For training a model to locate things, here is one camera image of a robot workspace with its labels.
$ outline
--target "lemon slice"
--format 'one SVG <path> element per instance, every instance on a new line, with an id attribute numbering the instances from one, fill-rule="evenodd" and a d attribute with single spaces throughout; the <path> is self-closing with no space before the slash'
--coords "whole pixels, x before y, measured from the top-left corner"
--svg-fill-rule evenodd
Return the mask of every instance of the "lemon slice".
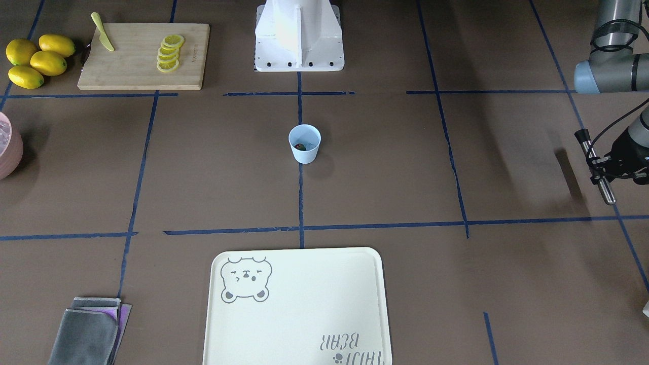
<path id="1" fill-rule="evenodd" d="M 158 62 L 161 63 L 161 64 L 169 64 L 169 63 L 174 62 L 175 60 L 178 60 L 178 53 L 176 53 L 173 56 L 160 56 L 160 55 L 158 55 L 158 56 L 156 56 L 156 58 L 158 59 Z"/>
<path id="2" fill-rule="evenodd" d="M 165 72 L 165 73 L 176 70 L 178 66 L 180 66 L 180 62 L 178 61 L 178 59 L 176 59 L 175 62 L 168 62 L 168 63 L 158 62 L 158 64 L 156 65 L 158 71 Z"/>
<path id="3" fill-rule="evenodd" d="M 176 49 L 180 48 L 185 43 L 185 37 L 180 34 L 170 34 L 162 40 L 162 47 Z"/>
<path id="4" fill-rule="evenodd" d="M 177 55 L 179 51 L 180 51 L 179 48 L 168 49 L 168 48 L 160 47 L 158 48 L 158 55 L 163 57 L 171 57 Z"/>

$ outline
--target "bear face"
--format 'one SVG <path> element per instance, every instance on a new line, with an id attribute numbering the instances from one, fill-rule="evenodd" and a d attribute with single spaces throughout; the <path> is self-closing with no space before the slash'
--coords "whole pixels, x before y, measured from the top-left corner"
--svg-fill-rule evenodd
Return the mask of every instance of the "bear face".
<path id="1" fill-rule="evenodd" d="M 254 258 L 241 258 L 223 264 L 221 277 L 225 289 L 221 292 L 221 299 L 225 303 L 232 303 L 238 297 L 253 297 L 256 301 L 265 301 L 268 298 L 268 278 L 273 268 L 271 264 Z"/>

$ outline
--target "yellow knife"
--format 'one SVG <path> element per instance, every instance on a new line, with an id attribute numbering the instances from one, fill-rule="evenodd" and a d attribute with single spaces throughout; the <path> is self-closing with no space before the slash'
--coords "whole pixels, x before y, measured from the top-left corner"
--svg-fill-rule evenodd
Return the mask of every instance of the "yellow knife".
<path id="1" fill-rule="evenodd" d="M 101 42 L 101 44 L 103 44 L 107 50 L 111 52 L 115 51 L 115 47 L 113 47 L 113 45 L 110 44 L 110 40 L 108 40 L 108 36 L 106 35 L 106 31 L 104 30 L 104 24 L 101 22 L 99 14 L 94 12 L 90 14 L 90 17 L 92 18 L 92 21 L 95 22 L 97 29 L 99 29 L 99 41 Z"/>

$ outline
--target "pink bowl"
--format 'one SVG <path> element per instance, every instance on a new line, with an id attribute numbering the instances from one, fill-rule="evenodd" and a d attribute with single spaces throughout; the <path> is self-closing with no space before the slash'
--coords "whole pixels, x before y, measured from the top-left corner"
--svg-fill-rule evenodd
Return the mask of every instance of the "pink bowl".
<path id="1" fill-rule="evenodd" d="M 0 112 L 0 126 L 9 126 L 9 144 L 4 151 L 0 150 L 0 179 L 4 179 L 12 173 L 23 158 L 23 139 L 20 138 L 18 130 L 14 129 L 9 118 Z"/>

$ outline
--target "wooden cutting board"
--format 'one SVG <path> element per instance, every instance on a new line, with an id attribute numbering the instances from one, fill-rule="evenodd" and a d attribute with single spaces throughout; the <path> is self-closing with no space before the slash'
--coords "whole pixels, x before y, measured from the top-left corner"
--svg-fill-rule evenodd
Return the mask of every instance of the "wooden cutting board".
<path id="1" fill-rule="evenodd" d="M 200 90 L 210 38 L 209 24 L 107 23 L 106 34 L 115 51 L 92 38 L 90 55 L 83 65 L 81 90 Z M 156 55 L 168 34 L 180 34 L 180 66 L 175 71 L 158 71 Z"/>

